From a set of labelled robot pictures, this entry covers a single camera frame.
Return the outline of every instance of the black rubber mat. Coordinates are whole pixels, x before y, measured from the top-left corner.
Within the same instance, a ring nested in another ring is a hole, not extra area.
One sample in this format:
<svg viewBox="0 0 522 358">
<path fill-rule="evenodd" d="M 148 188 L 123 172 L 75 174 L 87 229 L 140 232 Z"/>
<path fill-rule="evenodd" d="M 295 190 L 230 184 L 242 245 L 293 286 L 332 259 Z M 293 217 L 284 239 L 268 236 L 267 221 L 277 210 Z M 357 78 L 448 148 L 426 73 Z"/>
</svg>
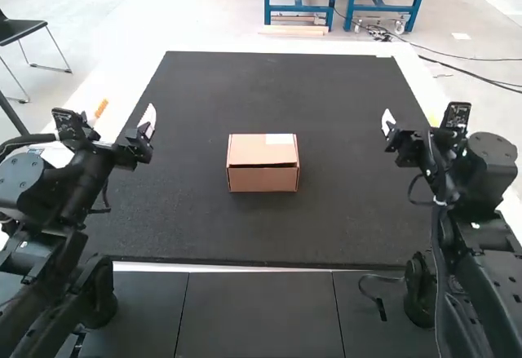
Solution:
<svg viewBox="0 0 522 358">
<path fill-rule="evenodd" d="M 418 172 L 383 151 L 385 108 L 407 127 L 427 125 L 393 58 L 168 52 L 128 126 L 150 102 L 153 161 L 113 173 L 113 212 L 88 219 L 89 250 L 181 263 L 400 267 L 428 247 L 429 210 L 406 198 Z M 285 132 L 298 137 L 298 192 L 229 193 L 228 135 Z"/>
<path fill-rule="evenodd" d="M 376 272 L 401 277 L 401 272 Z M 404 283 L 366 280 L 363 287 L 382 300 L 382 309 L 361 294 L 364 272 L 333 272 L 339 324 L 346 357 L 438 358 L 435 331 L 421 329 L 405 314 Z"/>
<path fill-rule="evenodd" d="M 330 272 L 192 273 L 175 358 L 344 357 Z"/>
</svg>

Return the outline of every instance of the chair leg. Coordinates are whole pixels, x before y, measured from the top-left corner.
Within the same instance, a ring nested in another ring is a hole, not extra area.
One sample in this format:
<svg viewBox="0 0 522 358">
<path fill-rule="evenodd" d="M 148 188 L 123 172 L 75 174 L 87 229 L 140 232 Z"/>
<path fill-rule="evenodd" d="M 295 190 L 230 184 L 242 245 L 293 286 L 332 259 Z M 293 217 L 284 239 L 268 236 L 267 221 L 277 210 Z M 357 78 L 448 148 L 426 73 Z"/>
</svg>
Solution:
<svg viewBox="0 0 522 358">
<path fill-rule="evenodd" d="M 60 49 L 60 47 L 58 46 L 58 43 L 56 42 L 55 38 L 53 37 L 51 31 L 49 30 L 49 28 L 47 28 L 47 32 L 49 33 L 49 36 L 51 36 L 51 39 L 52 41 L 55 43 L 55 46 L 56 46 L 56 49 L 58 50 L 58 52 L 60 53 L 62 59 L 64 60 L 65 62 L 65 65 L 67 66 L 66 69 L 58 69 L 56 67 L 49 67 L 49 66 L 42 66 L 41 64 L 35 64 L 35 63 L 29 63 L 29 60 L 27 59 L 27 55 L 25 54 L 25 51 L 24 51 L 24 48 L 22 47 L 22 43 L 20 40 L 18 40 L 18 43 L 20 44 L 20 49 L 22 50 L 22 53 L 24 54 L 24 58 L 25 58 L 25 62 L 31 66 L 31 67 L 34 67 L 36 69 L 44 69 L 44 70 L 52 70 L 52 71 L 59 71 L 61 73 L 69 73 L 69 74 L 72 74 L 73 73 L 73 70 L 71 70 L 71 66 L 69 66 L 69 63 L 67 63 L 67 60 L 65 59 L 65 56 L 62 52 L 62 50 Z"/>
<path fill-rule="evenodd" d="M 14 101 L 18 101 L 21 104 L 30 103 L 31 97 L 28 95 L 27 91 L 25 91 L 24 87 L 18 82 L 18 79 L 15 77 L 15 74 L 9 69 L 9 66 L 7 66 L 7 63 L 4 61 L 4 59 L 0 56 L 0 60 L 2 61 L 3 65 L 6 66 L 7 71 L 9 74 L 13 77 L 18 87 L 24 92 L 25 99 L 17 99 L 16 97 L 6 97 L 6 99 L 12 99 Z"/>
</svg>

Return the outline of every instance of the white label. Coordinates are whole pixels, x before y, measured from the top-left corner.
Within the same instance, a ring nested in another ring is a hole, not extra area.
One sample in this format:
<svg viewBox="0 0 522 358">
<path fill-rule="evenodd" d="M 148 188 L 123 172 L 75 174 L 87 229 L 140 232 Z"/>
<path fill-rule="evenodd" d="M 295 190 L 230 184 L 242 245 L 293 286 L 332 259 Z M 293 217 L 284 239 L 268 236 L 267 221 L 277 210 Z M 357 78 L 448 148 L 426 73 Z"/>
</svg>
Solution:
<svg viewBox="0 0 522 358">
<path fill-rule="evenodd" d="M 455 40 L 471 40 L 470 35 L 467 33 L 451 33 Z"/>
<path fill-rule="evenodd" d="M 53 165 L 55 168 L 63 168 L 71 162 L 74 153 L 66 148 L 63 144 L 46 147 L 41 157 Z"/>
<path fill-rule="evenodd" d="M 294 144 L 294 134 L 267 134 L 267 144 Z"/>
<path fill-rule="evenodd" d="M 388 137 L 388 134 L 390 133 L 390 127 L 388 126 L 387 122 L 396 124 L 395 118 L 392 116 L 392 113 L 388 108 L 386 108 L 386 111 L 384 111 L 383 117 L 381 118 L 381 128 L 383 129 L 383 134 L 386 137 Z"/>
</svg>

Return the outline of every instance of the wire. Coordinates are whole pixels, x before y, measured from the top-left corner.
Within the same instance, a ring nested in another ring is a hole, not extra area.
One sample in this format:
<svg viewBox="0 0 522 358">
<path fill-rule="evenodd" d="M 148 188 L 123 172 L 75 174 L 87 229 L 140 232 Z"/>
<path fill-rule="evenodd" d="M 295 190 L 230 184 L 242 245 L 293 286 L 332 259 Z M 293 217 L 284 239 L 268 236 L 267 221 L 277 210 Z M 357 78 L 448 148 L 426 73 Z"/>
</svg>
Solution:
<svg viewBox="0 0 522 358">
<path fill-rule="evenodd" d="M 460 55 L 448 54 L 446 52 L 441 52 L 441 51 L 434 50 L 434 49 L 429 48 L 427 46 L 421 46 L 420 44 L 416 44 L 414 42 L 406 40 L 405 38 L 402 38 L 401 36 L 397 36 L 396 34 L 394 34 L 392 32 L 389 32 L 389 31 L 387 31 L 387 32 L 389 34 L 392 34 L 393 36 L 395 36 L 399 40 L 402 40 L 403 42 L 407 42 L 408 44 L 411 44 L 412 46 L 416 46 L 417 48 L 420 48 L 421 50 L 430 51 L 430 52 L 433 52 L 434 54 L 448 56 L 450 58 L 463 59 L 463 60 L 475 60 L 475 61 L 478 61 L 478 62 L 510 62 L 510 61 L 516 62 L 516 61 L 522 61 L 522 58 L 473 58 L 473 57 L 470 57 L 470 56 L 460 56 Z"/>
<path fill-rule="evenodd" d="M 489 79 L 489 78 L 486 78 L 486 77 L 482 77 L 481 75 L 479 74 L 475 74 L 475 73 L 472 73 L 471 71 L 467 71 L 465 69 L 461 69 L 459 67 L 455 67 L 455 66 L 452 66 L 451 64 L 447 64 L 447 63 L 444 63 L 444 62 L 440 62 L 439 60 L 435 60 L 435 59 L 431 59 L 431 58 L 427 58 L 426 56 L 422 56 L 422 55 L 419 55 L 418 56 L 419 58 L 421 58 L 422 60 L 425 60 L 427 62 L 432 62 L 432 63 L 437 63 L 437 64 L 440 64 L 442 66 L 445 66 L 447 67 L 448 69 L 452 69 L 452 70 L 455 70 L 455 71 L 459 71 L 460 73 L 463 73 L 463 74 L 466 74 L 470 77 L 473 77 L 473 78 L 476 78 L 476 79 L 479 79 L 481 80 L 482 82 L 486 82 L 490 85 L 493 85 L 493 86 L 496 86 L 496 87 L 500 87 L 501 89 L 505 89 L 507 91 L 512 91 L 514 93 L 518 93 L 519 95 L 522 95 L 522 91 L 520 90 L 517 90 L 517 89 L 513 89 L 511 87 L 508 87 L 508 86 L 504 86 L 504 85 L 510 85 L 510 86 L 515 86 L 515 87 L 522 87 L 522 85 L 515 85 L 515 84 L 512 84 L 512 83 L 507 83 L 507 82 L 502 82 L 502 81 L 496 81 L 494 79 Z"/>
<path fill-rule="evenodd" d="M 8 299 L 7 301 L 4 301 L 3 303 L 0 303 L 0 307 L 5 307 L 8 303 L 11 303 L 13 301 L 16 301 L 19 297 L 13 297 Z"/>
<path fill-rule="evenodd" d="M 387 283 L 402 283 L 405 281 L 405 278 L 402 276 L 400 278 L 398 277 L 392 277 L 392 276 L 382 276 L 378 274 L 364 274 L 359 278 L 359 281 L 357 282 L 357 285 L 359 286 L 359 291 L 362 295 L 364 295 L 366 298 L 371 299 L 376 305 L 379 305 L 378 299 L 374 297 L 371 293 L 366 291 L 366 289 L 362 286 L 362 282 L 366 279 L 375 279 L 377 281 L 381 282 L 387 282 Z"/>
<path fill-rule="evenodd" d="M 414 190 L 415 184 L 418 182 L 418 180 L 423 177 L 422 173 L 419 173 L 414 177 L 413 180 L 411 180 L 411 183 L 409 183 L 408 186 L 408 201 L 415 206 L 433 206 L 433 201 L 416 201 L 412 199 L 411 192 Z"/>
<path fill-rule="evenodd" d="M 347 17 L 345 15 L 342 15 L 341 13 L 339 13 L 338 10 L 335 7 L 334 7 L 334 11 L 341 18 L 343 18 L 345 20 L 347 19 Z M 436 54 L 439 54 L 439 55 L 449 56 L 449 57 L 452 57 L 452 58 L 463 59 L 463 60 L 476 60 L 476 61 L 484 61 L 484 62 L 503 62 L 503 61 L 521 61 L 522 60 L 522 58 L 490 58 L 490 59 L 488 59 L 488 58 L 471 58 L 471 57 L 467 57 L 467 56 L 459 56 L 459 55 L 447 54 L 445 52 L 432 50 L 431 48 L 428 48 L 427 46 L 421 46 L 419 44 L 415 44 L 414 42 L 410 42 L 410 41 L 406 40 L 405 38 L 402 38 L 401 36 L 398 36 L 398 35 L 390 32 L 388 29 L 386 29 L 386 28 L 384 28 L 383 26 L 380 26 L 380 25 L 369 24 L 367 26 L 364 26 L 364 25 L 358 24 L 355 21 L 352 21 L 352 24 L 358 25 L 359 27 L 362 27 L 362 28 L 366 29 L 369 33 L 370 32 L 371 33 L 384 33 L 384 34 L 388 35 L 386 40 L 381 38 L 381 41 L 389 42 L 390 41 L 389 37 L 393 36 L 394 38 L 398 38 L 402 42 L 407 42 L 408 44 L 411 44 L 412 46 L 416 46 L 417 48 L 420 48 L 420 49 L 423 49 L 423 50 L 426 50 L 426 51 L 430 51 L 430 52 L 433 52 L 433 53 L 436 53 Z M 482 77 L 481 75 L 472 73 L 471 71 L 467 71 L 465 69 L 461 69 L 459 67 L 452 66 L 451 64 L 447 64 L 445 62 L 440 62 L 439 60 L 427 58 L 426 56 L 423 56 L 423 55 L 419 55 L 418 57 L 421 58 L 422 60 L 425 60 L 425 61 L 428 61 L 428 62 L 440 64 L 441 66 L 445 66 L 448 69 L 459 71 L 460 73 L 464 73 L 464 74 L 466 74 L 466 75 L 468 75 L 470 77 L 479 79 L 482 82 L 486 82 L 486 83 L 488 83 L 490 85 L 493 85 L 493 86 L 496 86 L 496 87 L 500 87 L 501 89 L 505 89 L 507 91 L 512 91 L 514 93 L 522 95 L 522 91 L 519 91 L 517 89 L 512 89 L 512 88 L 509 87 L 509 86 L 513 86 L 513 87 L 520 87 L 520 88 L 522 88 L 522 85 L 518 85 L 518 84 L 515 84 L 515 83 L 509 83 L 509 82 L 504 82 L 504 81 L 497 81 L 497 80 L 494 80 L 494 79 L 489 79 L 489 78 L 486 78 L 486 77 Z"/>
</svg>

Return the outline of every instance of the cable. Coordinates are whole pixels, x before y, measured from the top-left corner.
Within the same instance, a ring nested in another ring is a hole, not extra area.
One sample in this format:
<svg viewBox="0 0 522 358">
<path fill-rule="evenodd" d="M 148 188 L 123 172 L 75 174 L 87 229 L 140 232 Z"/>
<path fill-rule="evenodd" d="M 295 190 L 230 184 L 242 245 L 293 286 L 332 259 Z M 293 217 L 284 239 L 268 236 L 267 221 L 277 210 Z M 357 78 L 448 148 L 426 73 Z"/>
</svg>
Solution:
<svg viewBox="0 0 522 358">
<path fill-rule="evenodd" d="M 507 91 L 512 91 L 514 93 L 518 93 L 519 95 L 522 95 L 522 91 L 519 91 L 517 89 L 513 89 L 513 88 L 508 87 L 508 86 L 504 86 L 506 84 L 506 85 L 516 86 L 516 87 L 522 87 L 522 85 L 508 84 L 507 82 L 495 81 L 493 79 L 489 79 L 489 78 L 486 78 L 486 77 L 482 77 L 481 75 L 472 73 L 471 71 L 467 71 L 465 69 L 460 69 L 459 67 L 452 66 L 451 64 L 440 62 L 439 60 L 427 58 L 426 56 L 422 56 L 422 55 L 419 55 L 418 57 L 421 58 L 422 60 L 427 61 L 427 62 L 440 64 L 442 66 L 447 67 L 448 69 L 459 71 L 460 73 L 466 74 L 466 75 L 468 75 L 470 77 L 473 77 L 473 78 L 476 78 L 476 79 L 479 79 L 482 82 L 486 82 L 486 83 L 488 83 L 490 85 L 493 85 L 493 86 L 496 86 L 496 87 L 500 87 L 501 89 L 505 89 Z"/>
<path fill-rule="evenodd" d="M 394 38 L 398 38 L 402 42 L 407 42 L 408 44 L 411 44 L 408 40 L 406 40 L 406 39 L 404 39 L 404 38 L 402 38 L 400 36 L 397 36 L 396 34 L 390 32 L 389 30 L 387 30 L 386 28 L 384 28 L 384 27 L 382 27 L 380 25 L 372 25 L 372 26 L 375 27 L 375 28 L 380 29 L 382 31 L 381 33 L 383 33 L 385 36 L 393 36 Z M 500 87 L 501 89 L 505 89 L 507 91 L 512 91 L 514 93 L 522 95 L 522 91 L 520 91 L 518 89 L 513 89 L 511 87 L 508 87 L 508 86 L 513 86 L 513 87 L 521 87 L 522 88 L 522 85 L 518 85 L 518 84 L 515 84 L 515 83 L 509 83 L 509 82 L 504 82 L 504 81 L 497 81 L 497 80 L 494 80 L 494 79 L 482 77 L 481 75 L 473 73 L 471 71 L 467 71 L 465 69 L 461 69 L 461 68 L 455 67 L 455 66 L 453 66 L 451 64 L 447 64 L 447 63 L 441 62 L 439 60 L 428 58 L 428 57 L 423 56 L 423 55 L 419 55 L 418 57 L 421 58 L 422 60 L 427 61 L 427 62 L 440 64 L 440 65 L 445 66 L 445 67 L 447 67 L 449 69 L 452 69 L 452 70 L 455 70 L 455 71 L 459 71 L 460 73 L 464 73 L 464 74 L 466 74 L 469 77 L 473 77 L 473 78 L 479 79 L 482 82 L 486 82 L 486 83 L 488 83 L 490 85 L 493 85 L 493 86 L 496 86 L 496 87 Z"/>
<path fill-rule="evenodd" d="M 4 301 L 3 303 L 0 303 L 0 307 L 5 307 L 8 303 L 11 303 L 13 301 L 16 301 L 18 299 L 18 297 L 13 297 L 13 298 L 10 298 L 8 299 L 7 301 Z"/>
<path fill-rule="evenodd" d="M 366 298 L 371 299 L 376 305 L 379 305 L 378 299 L 374 297 L 371 293 L 368 293 L 364 287 L 362 287 L 362 282 L 366 279 L 375 279 L 377 281 L 381 282 L 387 282 L 387 283 L 402 283 L 405 281 L 405 278 L 402 276 L 400 278 L 392 277 L 392 276 L 382 276 L 378 274 L 364 274 L 359 278 L 359 281 L 357 282 L 357 285 L 359 286 L 359 291 L 362 295 L 364 295 Z"/>
<path fill-rule="evenodd" d="M 401 36 L 398 36 L 398 35 L 390 32 L 390 31 L 387 31 L 387 32 L 389 34 L 395 36 L 399 40 L 402 40 L 403 42 L 407 42 L 408 44 L 411 44 L 412 46 L 416 46 L 417 48 L 420 48 L 421 50 L 430 51 L 430 52 L 433 52 L 434 54 L 448 56 L 450 58 L 463 59 L 463 60 L 474 60 L 474 61 L 478 61 L 478 62 L 510 62 L 510 61 L 516 62 L 516 61 L 522 61 L 522 58 L 472 58 L 470 56 L 460 56 L 460 55 L 448 54 L 446 52 L 441 52 L 441 51 L 434 50 L 434 49 L 429 48 L 427 46 L 421 46 L 420 44 L 416 44 L 414 42 L 406 40 L 405 38 L 402 38 Z"/>
<path fill-rule="evenodd" d="M 414 190 L 415 184 L 418 182 L 418 180 L 423 177 L 422 173 L 419 173 L 414 177 L 413 180 L 411 180 L 411 183 L 409 183 L 408 186 L 408 201 L 414 205 L 414 206 L 433 206 L 433 201 L 415 201 L 411 197 L 411 192 Z"/>
</svg>

